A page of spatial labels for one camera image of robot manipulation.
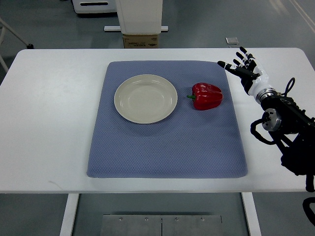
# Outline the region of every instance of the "cardboard box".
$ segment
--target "cardboard box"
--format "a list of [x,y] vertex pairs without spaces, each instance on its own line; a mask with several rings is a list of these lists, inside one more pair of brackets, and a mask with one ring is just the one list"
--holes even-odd
[[124,48],[158,48],[158,34],[123,34]]

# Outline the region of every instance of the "metal plate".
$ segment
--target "metal plate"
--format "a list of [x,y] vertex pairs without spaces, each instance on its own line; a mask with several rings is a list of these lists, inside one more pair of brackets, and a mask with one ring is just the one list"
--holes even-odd
[[219,215],[164,215],[163,236],[222,236]]
[[100,236],[161,236],[160,215],[103,215]]
[[101,236],[222,236],[219,215],[103,215]]
[[228,45],[236,45],[236,44],[238,44],[239,42],[238,42],[238,39],[237,39],[237,37],[233,37],[233,38],[225,38],[225,40],[226,40],[226,43],[228,44]]

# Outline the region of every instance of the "table leg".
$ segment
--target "table leg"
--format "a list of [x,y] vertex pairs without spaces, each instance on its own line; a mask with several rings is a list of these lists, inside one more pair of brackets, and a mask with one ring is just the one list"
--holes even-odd
[[72,229],[75,219],[75,213],[77,211],[79,200],[78,193],[69,193],[67,204],[65,206],[64,215],[63,215],[63,224],[60,230],[60,236],[71,236]]
[[243,205],[250,236],[261,236],[256,207],[252,193],[242,193]]

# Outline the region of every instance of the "pepper stem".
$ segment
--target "pepper stem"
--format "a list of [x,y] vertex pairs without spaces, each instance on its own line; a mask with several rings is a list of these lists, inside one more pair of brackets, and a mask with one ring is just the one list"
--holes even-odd
[[196,96],[195,96],[195,95],[187,95],[187,97],[188,97],[188,98],[191,98],[191,99],[193,99],[193,100],[196,99]]

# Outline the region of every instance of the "white table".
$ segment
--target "white table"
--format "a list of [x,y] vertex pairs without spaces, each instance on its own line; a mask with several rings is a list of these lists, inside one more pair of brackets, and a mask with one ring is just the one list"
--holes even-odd
[[[231,179],[89,178],[91,139],[108,64],[122,60],[223,60],[237,49],[24,50],[0,86],[0,192],[70,193],[61,235],[69,234],[79,193],[305,191],[305,176],[281,166],[281,152],[256,140],[250,124],[263,110],[227,74],[248,164],[248,174]],[[290,78],[289,96],[315,115],[315,72],[296,48],[248,49],[261,61],[277,91]],[[262,128],[260,132],[268,133]],[[246,213],[252,196],[243,194]],[[252,232],[258,221],[249,222]]]

